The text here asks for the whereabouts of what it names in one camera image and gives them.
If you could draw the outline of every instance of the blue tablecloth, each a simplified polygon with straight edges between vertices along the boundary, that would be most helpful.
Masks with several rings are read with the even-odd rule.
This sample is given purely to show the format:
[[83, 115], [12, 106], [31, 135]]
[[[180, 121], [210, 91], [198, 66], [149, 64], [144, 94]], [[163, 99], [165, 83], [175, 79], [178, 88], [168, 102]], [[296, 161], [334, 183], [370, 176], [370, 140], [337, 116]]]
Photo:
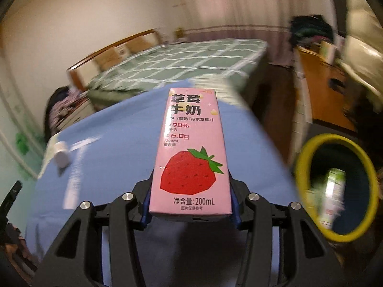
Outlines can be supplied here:
[[[26, 241], [40, 260], [73, 210], [63, 209], [70, 174], [79, 172], [79, 203], [113, 201], [150, 176], [170, 87], [189, 87], [188, 81], [168, 85], [104, 109], [62, 131], [58, 138], [72, 146], [88, 144], [80, 169], [72, 163], [62, 174], [51, 161], [36, 183]], [[219, 101], [227, 164], [233, 178], [269, 202], [288, 205], [298, 200], [294, 183], [279, 154], [253, 114]], [[79, 150], [73, 150], [72, 160]], [[246, 232], [228, 219], [212, 223], [170, 222], [153, 218], [136, 231], [137, 249], [148, 287], [235, 286]], [[273, 272], [278, 268], [278, 240], [273, 240]], [[111, 286], [107, 232], [103, 237], [103, 273]]]

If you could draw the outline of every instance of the yellow ring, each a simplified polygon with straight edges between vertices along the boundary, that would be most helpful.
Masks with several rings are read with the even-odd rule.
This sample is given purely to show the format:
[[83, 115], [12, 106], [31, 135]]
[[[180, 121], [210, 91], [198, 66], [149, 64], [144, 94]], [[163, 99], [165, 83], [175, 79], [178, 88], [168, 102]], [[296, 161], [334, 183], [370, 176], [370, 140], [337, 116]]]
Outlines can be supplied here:
[[[364, 216], [361, 224], [349, 234], [340, 235], [332, 230], [324, 228], [318, 221], [316, 210], [310, 208], [307, 204], [306, 191], [310, 189], [310, 168], [313, 156], [319, 146], [323, 144], [342, 144], [352, 150], [357, 157], [361, 160], [364, 169], [366, 170], [368, 180], [370, 183], [370, 200], [367, 207], [367, 213]], [[375, 172], [374, 165], [372, 164], [368, 155], [359, 147], [355, 142], [345, 137], [335, 134], [322, 134], [310, 139], [305, 146], [303, 146], [301, 153], [298, 156], [295, 167], [295, 180], [298, 186], [298, 192], [302, 200], [303, 206], [310, 217], [314, 220], [317, 227], [323, 235], [330, 241], [345, 243], [351, 242], [362, 236], [365, 231], [370, 227], [374, 220], [375, 214], [378, 209], [378, 179]]]

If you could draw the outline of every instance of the strawberry illustration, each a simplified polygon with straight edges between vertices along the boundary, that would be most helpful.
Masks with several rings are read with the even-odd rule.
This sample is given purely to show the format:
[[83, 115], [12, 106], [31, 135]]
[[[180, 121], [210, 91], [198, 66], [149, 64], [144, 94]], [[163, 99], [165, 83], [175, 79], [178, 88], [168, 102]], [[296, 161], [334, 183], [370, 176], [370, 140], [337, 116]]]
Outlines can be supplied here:
[[173, 155], [161, 177], [161, 189], [174, 194], [196, 194], [208, 190], [216, 181], [215, 172], [222, 164], [212, 161], [204, 147], [188, 149]]

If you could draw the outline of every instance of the metal pin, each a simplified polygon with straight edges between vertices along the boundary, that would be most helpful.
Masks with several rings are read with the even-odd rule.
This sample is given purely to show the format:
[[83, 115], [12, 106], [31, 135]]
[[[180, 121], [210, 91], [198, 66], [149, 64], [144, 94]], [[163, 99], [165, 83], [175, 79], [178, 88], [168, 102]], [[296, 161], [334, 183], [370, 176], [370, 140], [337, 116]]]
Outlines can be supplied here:
[[302, 208], [302, 205], [298, 202], [292, 202], [291, 203], [291, 208], [294, 210], [300, 210]]
[[250, 194], [248, 195], [248, 198], [249, 198], [250, 200], [259, 200], [259, 195], [256, 194], [256, 193], [250, 193]]
[[133, 197], [134, 197], [134, 195], [133, 195], [132, 193], [125, 193], [125, 194], [122, 196], [122, 199], [123, 199], [123, 200], [131, 200]]
[[85, 201], [80, 204], [81, 209], [88, 209], [90, 207], [90, 202]]

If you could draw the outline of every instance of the strawberry milk carton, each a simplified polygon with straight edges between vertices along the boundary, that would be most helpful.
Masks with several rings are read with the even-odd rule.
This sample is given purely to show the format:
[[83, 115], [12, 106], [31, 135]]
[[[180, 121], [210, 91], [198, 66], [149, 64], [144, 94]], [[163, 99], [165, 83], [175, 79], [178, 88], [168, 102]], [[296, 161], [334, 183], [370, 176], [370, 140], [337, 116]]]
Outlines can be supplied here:
[[149, 212], [175, 221], [218, 220], [232, 213], [225, 143], [213, 89], [170, 89]]

